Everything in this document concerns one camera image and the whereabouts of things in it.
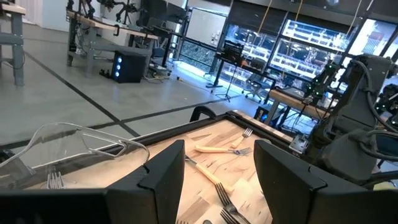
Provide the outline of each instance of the concrete floor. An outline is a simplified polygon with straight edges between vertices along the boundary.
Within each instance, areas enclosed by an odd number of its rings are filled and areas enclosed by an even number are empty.
[[[9,24],[2,25],[3,30]],[[188,122],[194,105],[207,104],[218,114],[229,110],[243,110],[253,116],[257,103],[244,97],[233,98],[230,103],[204,89],[206,80],[187,75],[175,68],[171,79],[160,84],[118,84],[98,75],[100,69],[111,69],[111,63],[96,62],[91,78],[84,77],[84,61],[74,60],[66,66],[67,33],[42,29],[24,24],[25,86],[14,86],[12,68],[2,65],[0,72],[0,145],[32,137],[44,124],[68,122],[82,126],[111,123],[114,120],[92,103],[67,87],[54,74],[79,89],[84,95],[109,111],[118,120],[136,118],[167,110],[179,110],[153,118],[138,119],[107,127],[104,131],[132,138],[171,128]],[[3,55],[11,56],[11,48],[3,47]],[[183,77],[183,82],[176,77]],[[231,92],[231,96],[240,94]]]

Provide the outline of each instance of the transparent acrylic cover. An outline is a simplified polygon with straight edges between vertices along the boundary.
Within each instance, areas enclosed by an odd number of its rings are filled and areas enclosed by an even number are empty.
[[[0,190],[105,188],[148,159],[138,142],[75,124],[47,124],[23,150],[0,152]]]

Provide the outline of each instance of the computer tower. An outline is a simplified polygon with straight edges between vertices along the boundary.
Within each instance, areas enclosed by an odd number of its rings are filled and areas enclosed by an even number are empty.
[[[139,83],[146,70],[146,56],[115,51],[111,78],[118,83]]]

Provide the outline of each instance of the wooden table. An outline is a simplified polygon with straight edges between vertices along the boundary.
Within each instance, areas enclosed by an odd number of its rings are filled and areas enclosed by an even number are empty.
[[[69,35],[68,35],[68,53],[67,53],[67,66],[72,66],[73,58],[84,58],[86,59],[86,72],[85,76],[90,77],[93,71],[93,63],[94,63],[94,52],[95,50],[100,50],[100,51],[110,51],[110,52],[115,52],[115,51],[122,51],[122,52],[134,52],[140,55],[143,55],[146,57],[146,69],[144,73],[147,73],[147,69],[150,64],[150,56],[152,55],[152,48],[154,45],[154,41],[158,39],[156,35],[152,34],[146,34],[143,32],[138,32],[136,30],[131,30],[125,27],[117,28],[115,25],[119,25],[117,22],[114,22],[114,24],[106,24],[104,22],[99,22],[96,20],[92,20],[89,18],[86,18],[85,16],[72,12],[72,11],[67,11],[67,16],[70,18],[69,22]],[[86,24],[90,27],[90,31],[88,34],[88,40],[87,42],[87,54],[86,56],[82,57],[82,55],[76,54],[74,51],[71,51],[72,45],[74,45],[75,41],[75,36],[76,36],[76,26],[78,23]],[[135,35],[138,37],[144,37],[146,39],[149,39],[149,46],[146,49],[142,48],[136,48],[136,47],[127,47],[127,46],[122,46],[122,45],[116,45],[116,44],[99,44],[96,41],[96,34],[98,29],[106,29],[106,30],[111,30],[114,33],[117,31],[127,33],[129,35]]]
[[[274,99],[274,103],[272,104],[272,108],[271,108],[269,115],[266,119],[266,122],[265,122],[266,124],[269,124],[271,122],[271,118],[273,117],[274,113],[276,112],[276,110],[279,106],[279,103],[283,103],[289,107],[292,107],[292,108],[295,108],[298,110],[302,110],[305,106],[305,104],[302,103],[300,100],[293,98],[291,96],[288,96],[286,94],[283,94],[282,92],[279,92],[277,90],[271,90],[269,92],[269,97]],[[321,118],[324,116],[329,116],[329,113],[327,113],[326,115],[325,115],[325,113],[326,113],[325,110],[322,110],[320,108],[315,108],[314,106],[311,106],[311,105],[305,106],[304,111],[303,111],[303,114],[311,116],[316,119],[320,119],[320,116],[321,116]]]
[[[288,141],[292,140],[291,137],[256,121],[254,118],[238,113],[276,136]],[[234,187],[234,191],[230,195],[231,200],[251,223],[271,223],[272,217],[257,179],[253,152],[247,156],[237,156],[232,153],[200,153],[194,150],[195,145],[229,148],[231,143],[242,135],[243,131],[243,128],[224,119],[147,147],[150,150],[150,156],[154,157],[174,141],[183,139],[187,156],[206,167],[221,181]],[[240,144],[239,148],[251,147],[253,149],[256,139],[259,138],[252,134]],[[134,162],[136,156],[132,152],[113,161],[100,162],[64,175],[64,180],[67,182],[73,179],[79,182],[80,184],[75,187],[105,188],[141,165]],[[191,163],[185,163],[184,183],[177,218],[189,222],[189,224],[202,224],[206,219],[213,223],[224,223],[220,216],[221,209],[222,204],[214,185]]]
[[[1,4],[2,9],[11,16],[11,33],[0,32],[0,67],[1,62],[8,62],[12,65],[14,72],[14,84],[24,85],[24,39],[22,36],[22,15],[26,9],[13,3]],[[2,45],[11,45],[12,58],[2,58]]]

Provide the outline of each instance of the workbench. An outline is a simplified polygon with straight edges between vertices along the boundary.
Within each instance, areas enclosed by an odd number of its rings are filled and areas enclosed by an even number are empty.
[[[24,38],[22,36],[22,16],[26,14],[26,9],[13,3],[2,4],[2,9],[11,16],[11,33],[0,32],[0,67],[2,62],[8,62],[13,67],[14,84],[24,85]],[[2,57],[2,45],[11,45],[12,58]]]
[[[274,99],[274,103],[272,104],[271,110],[269,112],[269,115],[266,119],[265,124],[269,124],[271,122],[271,118],[277,111],[277,108],[280,103],[287,105],[289,108],[295,108],[300,111],[304,109],[303,110],[304,115],[311,116],[316,119],[322,119],[323,117],[327,117],[329,115],[329,113],[326,113],[326,111],[321,108],[316,108],[312,105],[306,106],[302,101],[300,101],[294,97],[291,97],[291,96],[289,96],[281,91],[278,91],[278,90],[271,90],[268,95],[269,95],[269,98]]]
[[[147,70],[148,70],[148,67],[150,64],[150,56],[152,55],[152,48],[154,46],[154,41],[158,39],[157,36],[151,35],[151,34],[146,34],[143,32],[138,32],[136,30],[131,30],[131,29],[128,29],[127,27],[119,26],[119,28],[118,28],[115,26],[115,25],[119,25],[117,22],[114,22],[114,24],[107,24],[104,22],[96,21],[94,19],[86,18],[84,15],[81,15],[79,13],[72,12],[72,11],[67,11],[67,16],[70,18],[69,35],[68,35],[67,66],[72,66],[73,58],[86,59],[85,76],[90,77],[92,74],[92,71],[93,71],[94,59],[99,59],[99,58],[95,58],[95,55],[94,55],[95,50],[103,50],[103,51],[109,51],[109,52],[115,52],[118,50],[118,51],[123,51],[123,52],[134,52],[134,53],[145,56],[147,66],[144,71],[144,74],[147,73]],[[90,28],[90,31],[88,34],[88,41],[86,41],[87,48],[88,48],[87,55],[84,55],[84,56],[78,55],[74,51],[70,50],[71,49],[70,46],[75,44],[75,43],[71,43],[71,41],[75,38],[74,35],[76,35],[76,32],[74,30],[76,29],[76,26],[78,23],[86,24]],[[99,44],[96,41],[96,35],[97,35],[98,29],[111,30],[115,34],[117,32],[125,32],[130,35],[147,38],[150,40],[149,46],[146,49],[142,49],[142,48],[137,48],[137,47],[128,47],[128,46],[121,46],[121,45],[116,45],[116,44]]]
[[[288,148],[292,138],[238,111],[194,120],[132,140],[147,146],[150,157],[154,157],[176,140],[183,139],[187,156],[206,167],[223,183],[234,188],[229,196],[251,223],[270,224],[272,217],[259,185],[253,152],[246,156],[237,156],[232,153],[200,153],[194,148],[195,145],[229,148],[246,128],[252,128],[253,134],[244,139],[239,148],[253,149],[254,141],[260,138],[268,139],[276,146]],[[74,186],[76,188],[105,188],[141,165],[134,160],[137,157],[134,152],[63,174],[64,181],[73,179],[78,183]],[[43,183],[33,186],[33,188],[42,187]],[[191,163],[186,162],[177,219],[189,224],[202,224],[206,219],[215,224],[224,223],[220,216],[221,209],[222,204],[215,186]]]

